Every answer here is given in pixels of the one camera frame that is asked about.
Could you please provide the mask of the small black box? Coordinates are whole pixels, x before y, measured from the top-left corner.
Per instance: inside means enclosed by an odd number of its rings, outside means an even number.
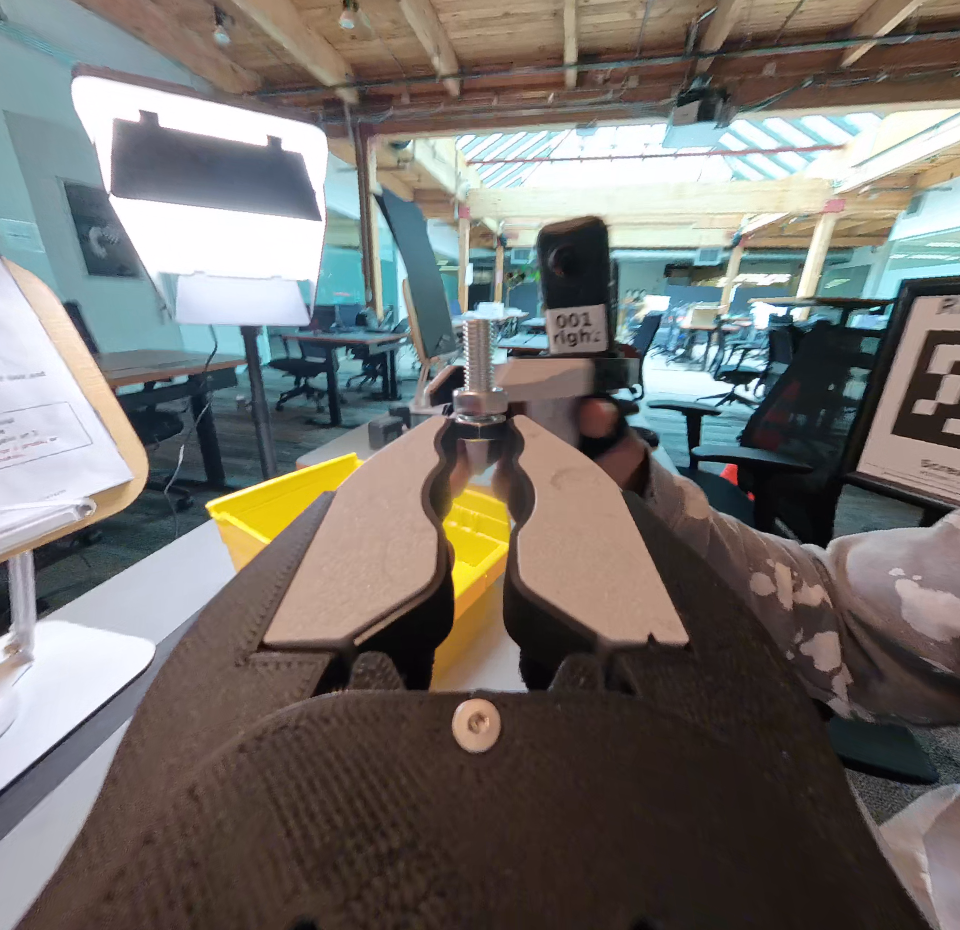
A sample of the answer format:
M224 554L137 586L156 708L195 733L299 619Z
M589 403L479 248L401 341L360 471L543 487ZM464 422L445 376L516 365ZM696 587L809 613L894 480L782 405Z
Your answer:
M390 407L366 423L368 448L371 453L397 441L411 427L411 414L408 408Z

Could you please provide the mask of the wooden board stand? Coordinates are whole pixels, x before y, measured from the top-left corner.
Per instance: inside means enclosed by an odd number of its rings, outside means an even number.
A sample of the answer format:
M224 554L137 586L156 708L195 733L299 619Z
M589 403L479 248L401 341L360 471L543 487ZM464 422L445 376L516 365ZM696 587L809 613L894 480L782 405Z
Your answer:
M408 278L402 280L402 294L409 323L409 337L419 365L414 400L423 403L431 375L443 363L445 358L444 356L430 356L427 352Z

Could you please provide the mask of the steel hex bolt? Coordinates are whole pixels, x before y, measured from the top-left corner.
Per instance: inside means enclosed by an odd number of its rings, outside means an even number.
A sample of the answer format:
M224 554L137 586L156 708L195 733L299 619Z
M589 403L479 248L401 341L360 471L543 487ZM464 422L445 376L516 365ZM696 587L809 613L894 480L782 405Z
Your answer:
M463 379L461 389L487 391L501 387L497 383L494 363L494 337L492 322L477 316L467 319L462 325ZM502 423L506 415L487 418L465 418L455 414L463 424L493 426Z

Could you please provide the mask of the black light stand pole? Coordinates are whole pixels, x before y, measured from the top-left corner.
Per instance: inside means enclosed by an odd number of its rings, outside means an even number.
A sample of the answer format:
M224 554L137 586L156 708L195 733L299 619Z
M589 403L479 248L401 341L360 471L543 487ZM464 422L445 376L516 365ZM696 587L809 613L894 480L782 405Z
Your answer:
M239 330L245 348L249 403L256 434L260 468L263 479L267 481L278 476L278 461L258 347L260 328L252 325L242 325Z

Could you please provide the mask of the ceiling projector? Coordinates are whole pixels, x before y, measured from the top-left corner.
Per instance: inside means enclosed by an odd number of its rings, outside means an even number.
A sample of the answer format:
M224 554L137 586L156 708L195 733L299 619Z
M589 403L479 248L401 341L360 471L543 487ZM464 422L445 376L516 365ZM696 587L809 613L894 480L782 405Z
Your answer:
M661 145L672 151L715 149L738 110L726 89L696 80L678 94Z

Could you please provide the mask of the framed marker poster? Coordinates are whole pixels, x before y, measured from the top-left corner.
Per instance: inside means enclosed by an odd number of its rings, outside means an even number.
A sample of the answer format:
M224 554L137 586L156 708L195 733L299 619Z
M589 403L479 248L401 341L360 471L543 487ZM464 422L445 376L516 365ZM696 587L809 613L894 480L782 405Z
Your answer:
M958 277L901 283L843 469L844 481L863 490L958 509Z

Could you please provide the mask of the studio light panel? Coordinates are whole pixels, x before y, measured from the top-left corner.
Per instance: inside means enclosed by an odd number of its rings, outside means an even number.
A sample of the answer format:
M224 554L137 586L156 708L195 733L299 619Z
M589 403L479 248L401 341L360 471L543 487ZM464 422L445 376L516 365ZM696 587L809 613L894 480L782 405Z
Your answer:
M110 206L151 277L240 280L181 324L308 322L327 228L327 135L308 121L92 73L71 99Z

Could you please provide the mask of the person's torso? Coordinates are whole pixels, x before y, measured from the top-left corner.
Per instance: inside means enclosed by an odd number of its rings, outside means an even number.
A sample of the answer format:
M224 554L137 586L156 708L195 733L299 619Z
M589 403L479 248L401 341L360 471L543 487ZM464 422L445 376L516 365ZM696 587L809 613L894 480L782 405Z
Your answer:
M959 927L959 786L926 792L878 829L888 862L933 928Z

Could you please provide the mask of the yellow plastic bin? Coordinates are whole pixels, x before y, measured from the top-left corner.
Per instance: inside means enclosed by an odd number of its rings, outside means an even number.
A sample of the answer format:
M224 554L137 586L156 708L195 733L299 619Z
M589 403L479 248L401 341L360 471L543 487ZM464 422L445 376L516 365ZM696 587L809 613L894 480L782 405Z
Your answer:
M260 482L208 503L235 570L244 568L324 492L336 492L363 465L355 453L336 456ZM449 636L437 648L434 689L452 687L464 674L502 607L511 520L492 489L469 483L443 524L455 553L455 614Z

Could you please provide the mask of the person's right hand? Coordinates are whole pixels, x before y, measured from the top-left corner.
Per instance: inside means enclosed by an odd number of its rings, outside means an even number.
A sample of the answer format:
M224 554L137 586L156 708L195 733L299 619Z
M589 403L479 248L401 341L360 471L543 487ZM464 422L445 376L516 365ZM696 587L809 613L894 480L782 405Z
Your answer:
M583 397L577 407L578 449L622 491L642 496L649 484L651 451L628 423L638 409L608 395Z

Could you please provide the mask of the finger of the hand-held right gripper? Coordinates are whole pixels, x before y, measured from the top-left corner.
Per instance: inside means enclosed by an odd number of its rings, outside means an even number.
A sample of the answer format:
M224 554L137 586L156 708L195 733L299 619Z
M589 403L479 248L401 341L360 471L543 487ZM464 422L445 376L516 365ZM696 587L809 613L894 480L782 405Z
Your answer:
M411 417L420 420L448 416L453 405L454 393L462 386L462 364L450 363L440 366L436 362L424 366L417 379L414 398L411 400Z
M572 401L594 393L593 358L525 357L495 367L495 384L507 396L508 416L557 401Z

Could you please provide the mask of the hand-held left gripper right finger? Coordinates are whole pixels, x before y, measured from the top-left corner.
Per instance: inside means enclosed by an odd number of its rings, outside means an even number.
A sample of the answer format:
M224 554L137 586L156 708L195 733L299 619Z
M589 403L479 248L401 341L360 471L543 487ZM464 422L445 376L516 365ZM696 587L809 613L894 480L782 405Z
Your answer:
M525 415L509 422L513 520L503 621L527 660L643 648L690 636L618 483Z

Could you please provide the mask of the black flag panel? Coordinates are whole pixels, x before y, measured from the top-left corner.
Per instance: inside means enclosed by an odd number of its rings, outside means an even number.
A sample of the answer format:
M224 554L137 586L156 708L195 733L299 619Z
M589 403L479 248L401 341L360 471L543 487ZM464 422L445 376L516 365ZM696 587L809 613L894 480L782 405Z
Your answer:
M417 204L387 189L376 200L406 269L427 352L449 357L457 350L457 336L426 218Z

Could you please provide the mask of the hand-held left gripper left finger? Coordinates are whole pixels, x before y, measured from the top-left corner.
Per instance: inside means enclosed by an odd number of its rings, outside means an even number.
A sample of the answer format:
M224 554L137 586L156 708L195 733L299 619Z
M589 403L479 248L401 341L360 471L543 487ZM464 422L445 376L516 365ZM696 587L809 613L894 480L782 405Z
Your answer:
M374 453L331 495L263 637L270 650L387 654L432 668L454 595L443 526L453 494L452 421L434 416Z

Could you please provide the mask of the black office chair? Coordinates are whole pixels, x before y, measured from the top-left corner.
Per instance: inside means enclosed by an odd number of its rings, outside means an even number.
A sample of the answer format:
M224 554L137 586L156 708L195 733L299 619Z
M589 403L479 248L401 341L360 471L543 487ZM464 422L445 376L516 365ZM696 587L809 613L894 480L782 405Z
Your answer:
M282 412L287 404L302 398L319 412L323 407L323 400L327 392L318 388L314 381L327 373L329 361L324 348L315 344L305 343L302 340L287 338L286 327L270 327L268 343L270 346L270 360L268 368L289 376L293 380L292 387L282 391L277 397L274 409Z
M708 504L748 527L826 546L834 537L843 487L842 463L882 345L884 331L819 323L800 342L747 420L737 444L702 440L705 417L718 408L695 401L656 400L686 422L689 465L682 476ZM753 470L753 492L720 476L725 464Z

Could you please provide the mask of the printed instruction sheet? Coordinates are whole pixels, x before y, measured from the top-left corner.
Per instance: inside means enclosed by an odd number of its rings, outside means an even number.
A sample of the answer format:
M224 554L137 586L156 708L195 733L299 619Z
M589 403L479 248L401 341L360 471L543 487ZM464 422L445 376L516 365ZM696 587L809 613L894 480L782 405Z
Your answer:
M6 264L1 275L2 522L133 478Z

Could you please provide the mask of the dark wall picture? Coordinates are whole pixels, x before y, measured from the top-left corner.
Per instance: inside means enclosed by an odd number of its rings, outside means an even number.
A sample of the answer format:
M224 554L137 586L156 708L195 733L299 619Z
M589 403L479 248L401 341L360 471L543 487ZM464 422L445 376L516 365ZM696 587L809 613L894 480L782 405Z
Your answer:
M100 187L62 181L79 251L88 276L139 279L143 269L106 191Z

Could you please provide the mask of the person's right forearm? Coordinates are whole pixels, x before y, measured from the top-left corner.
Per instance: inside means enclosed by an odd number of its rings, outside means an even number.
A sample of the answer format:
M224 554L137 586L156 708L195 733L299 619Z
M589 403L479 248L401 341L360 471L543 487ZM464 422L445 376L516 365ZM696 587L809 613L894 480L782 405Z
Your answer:
M738 595L808 696L843 718L959 723L959 513L826 546L714 509L649 458L641 499Z

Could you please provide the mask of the grey desk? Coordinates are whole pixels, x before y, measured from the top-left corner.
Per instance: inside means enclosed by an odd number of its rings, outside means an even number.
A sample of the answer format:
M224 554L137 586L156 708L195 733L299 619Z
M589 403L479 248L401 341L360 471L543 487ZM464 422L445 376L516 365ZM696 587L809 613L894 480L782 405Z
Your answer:
M316 467L352 455L358 461L366 462L370 456L378 453L378 449L371 442L371 425L380 423L398 424L402 433L410 429L404 418L392 415L389 412L379 413L371 420L343 431L330 441L318 446L318 448L303 453L296 459L294 469L302 470Z

